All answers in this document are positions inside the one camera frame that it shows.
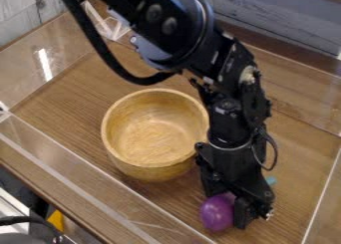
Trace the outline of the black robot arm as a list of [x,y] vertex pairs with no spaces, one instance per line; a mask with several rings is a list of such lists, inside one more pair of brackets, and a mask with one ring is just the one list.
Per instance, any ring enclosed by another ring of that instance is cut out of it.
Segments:
[[134,76],[110,53],[78,0],[65,4],[101,60],[128,82],[147,86],[189,71],[208,114],[207,140],[193,145],[200,183],[208,197],[233,196],[232,226],[272,214],[274,192],[262,172],[266,148],[275,141],[266,131],[271,101],[260,86],[254,56],[239,40],[215,23],[205,0],[102,0],[134,32],[132,44],[143,60],[157,70]]

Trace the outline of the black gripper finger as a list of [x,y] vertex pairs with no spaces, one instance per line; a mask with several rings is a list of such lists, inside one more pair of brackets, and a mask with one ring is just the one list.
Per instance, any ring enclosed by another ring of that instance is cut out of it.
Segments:
[[244,229],[251,221],[259,217],[256,203],[243,197],[236,197],[233,200],[232,213],[232,226],[237,229]]
[[223,181],[216,176],[203,176],[200,178],[203,193],[207,197],[212,197],[227,191]]

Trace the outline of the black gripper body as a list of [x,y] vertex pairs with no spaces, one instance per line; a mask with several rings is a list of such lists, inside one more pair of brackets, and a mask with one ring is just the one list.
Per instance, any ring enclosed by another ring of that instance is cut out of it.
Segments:
[[274,192],[262,175],[264,142],[228,149],[219,149],[209,143],[199,142],[195,152],[200,177],[219,177],[227,188],[225,192],[254,201],[259,217],[267,220],[272,214]]

